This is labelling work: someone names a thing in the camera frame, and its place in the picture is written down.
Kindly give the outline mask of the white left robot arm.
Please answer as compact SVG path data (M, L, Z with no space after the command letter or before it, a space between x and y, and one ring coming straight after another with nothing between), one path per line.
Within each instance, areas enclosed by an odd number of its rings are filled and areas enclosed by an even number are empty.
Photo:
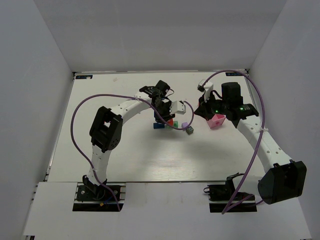
M118 146L121 140L123 125L138 113L153 106L164 120L174 117L170 114L171 101L163 102L170 86L159 80L155 86L144 86L132 99L106 108L97 110L89 131L92 143L91 162L87 175L83 176L83 184L93 194L97 195L103 190L101 183L107 182L107 166L111 151Z

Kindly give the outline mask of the dark blue rectangular block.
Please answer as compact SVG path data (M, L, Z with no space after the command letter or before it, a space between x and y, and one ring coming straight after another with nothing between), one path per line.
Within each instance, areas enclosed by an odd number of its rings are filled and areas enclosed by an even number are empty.
M153 123L154 129L164 129L165 127L166 127L166 125L164 123L159 123L159 122Z

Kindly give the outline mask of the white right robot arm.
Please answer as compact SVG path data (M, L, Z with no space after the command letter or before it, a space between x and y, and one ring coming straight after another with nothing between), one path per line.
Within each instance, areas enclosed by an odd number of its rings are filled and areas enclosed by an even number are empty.
M235 190L231 199L234 199L240 190L259 195L268 205L301 196L307 174L306 165L302 161L294 161L280 148L264 128L264 119L259 118L254 106L237 106L229 110L226 117L254 149L244 174L234 176L238 182L233 184ZM256 157L265 172L261 178L249 176Z

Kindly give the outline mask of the purple printed cube block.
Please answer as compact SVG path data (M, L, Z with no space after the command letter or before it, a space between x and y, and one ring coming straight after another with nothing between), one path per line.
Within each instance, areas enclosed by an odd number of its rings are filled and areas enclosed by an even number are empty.
M187 122L183 122L183 123L181 124L181 128L183 128L183 129L185 129L187 126L188 126L188 123L187 123Z

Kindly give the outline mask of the pink plastic box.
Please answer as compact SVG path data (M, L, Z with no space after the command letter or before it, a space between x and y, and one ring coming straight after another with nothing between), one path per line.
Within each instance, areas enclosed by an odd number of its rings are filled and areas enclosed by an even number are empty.
M218 128L223 125L226 116L223 114L215 114L211 119L207 120L210 129Z

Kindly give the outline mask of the green hospital arch block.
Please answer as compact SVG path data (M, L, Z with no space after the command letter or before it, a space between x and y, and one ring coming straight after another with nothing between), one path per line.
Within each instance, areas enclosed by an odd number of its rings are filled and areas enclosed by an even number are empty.
M179 127L179 123L178 123L177 120L174 120L174 121L173 121L173 125L169 125L169 124L166 125L166 128L167 128L167 129L171 129L171 130L172 130L172 129L175 130L175 129L177 129L178 127Z

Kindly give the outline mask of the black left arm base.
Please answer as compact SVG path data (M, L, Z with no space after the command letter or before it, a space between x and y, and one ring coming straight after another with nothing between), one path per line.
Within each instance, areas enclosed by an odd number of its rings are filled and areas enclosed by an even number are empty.
M122 210L126 197L126 184L109 184L108 187L113 191L118 205L113 194L103 188L100 193L95 195L84 184L77 184L76 192L73 201L73 212L119 212Z

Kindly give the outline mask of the grey house block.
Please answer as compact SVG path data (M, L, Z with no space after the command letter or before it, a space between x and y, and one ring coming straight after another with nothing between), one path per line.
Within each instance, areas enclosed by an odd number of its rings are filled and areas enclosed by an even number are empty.
M190 126L190 127L188 127L185 131L186 131L186 133L187 133L188 135L191 135L191 134L194 132L194 128L193 128L192 126Z

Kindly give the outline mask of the red cube block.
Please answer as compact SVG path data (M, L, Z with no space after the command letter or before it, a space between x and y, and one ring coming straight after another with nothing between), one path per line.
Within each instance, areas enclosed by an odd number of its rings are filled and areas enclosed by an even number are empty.
M174 121L173 121L172 119L168 120L167 122L168 122L168 124L171 125L171 126L174 124Z

